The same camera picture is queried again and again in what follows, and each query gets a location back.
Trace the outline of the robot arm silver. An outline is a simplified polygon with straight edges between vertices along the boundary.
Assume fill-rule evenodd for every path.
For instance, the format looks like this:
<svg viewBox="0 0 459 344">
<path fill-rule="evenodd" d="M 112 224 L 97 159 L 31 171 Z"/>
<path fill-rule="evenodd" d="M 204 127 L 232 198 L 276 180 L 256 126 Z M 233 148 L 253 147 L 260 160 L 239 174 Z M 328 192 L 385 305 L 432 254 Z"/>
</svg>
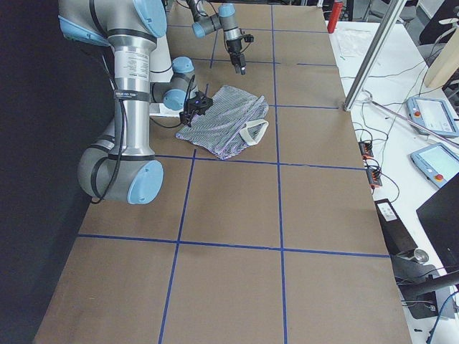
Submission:
<svg viewBox="0 0 459 344">
<path fill-rule="evenodd" d="M 245 75 L 246 61 L 242 43 L 252 43 L 254 37 L 244 33 L 237 23 L 234 4 L 224 3 L 218 12 L 209 15 L 201 5 L 202 1 L 186 1 L 193 16 L 192 29 L 197 38 L 204 38 L 212 32 L 223 30 L 224 46 L 229 55 L 230 62 L 237 74 Z"/>
<path fill-rule="evenodd" d="M 164 178 L 150 146 L 150 106 L 163 104 L 189 125 L 212 99 L 198 89 L 191 60 L 170 57 L 161 1 L 61 1 L 59 21 L 65 38 L 109 47 L 114 55 L 114 66 L 105 73 L 115 114 L 80 159 L 80 186 L 94 204 L 148 204 Z"/>
</svg>

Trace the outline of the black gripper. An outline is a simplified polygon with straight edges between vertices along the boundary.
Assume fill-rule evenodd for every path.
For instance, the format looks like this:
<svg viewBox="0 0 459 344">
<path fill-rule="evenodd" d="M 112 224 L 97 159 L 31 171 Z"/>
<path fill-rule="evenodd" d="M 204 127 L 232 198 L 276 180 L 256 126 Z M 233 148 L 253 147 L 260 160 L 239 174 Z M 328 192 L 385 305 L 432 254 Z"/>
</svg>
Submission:
<svg viewBox="0 0 459 344">
<path fill-rule="evenodd" d="M 245 55 L 241 53 L 243 36 L 242 30 L 228 30 L 225 32 L 225 43 L 231 56 L 231 63 L 235 68 L 235 72 L 240 75 L 246 73 Z"/>
<path fill-rule="evenodd" d="M 204 115 L 211 106 L 213 106 L 213 99 L 207 97 L 202 91 L 197 91 L 193 98 L 185 102 L 183 110 L 179 113 L 181 124 L 191 127 L 193 117 Z"/>
</svg>

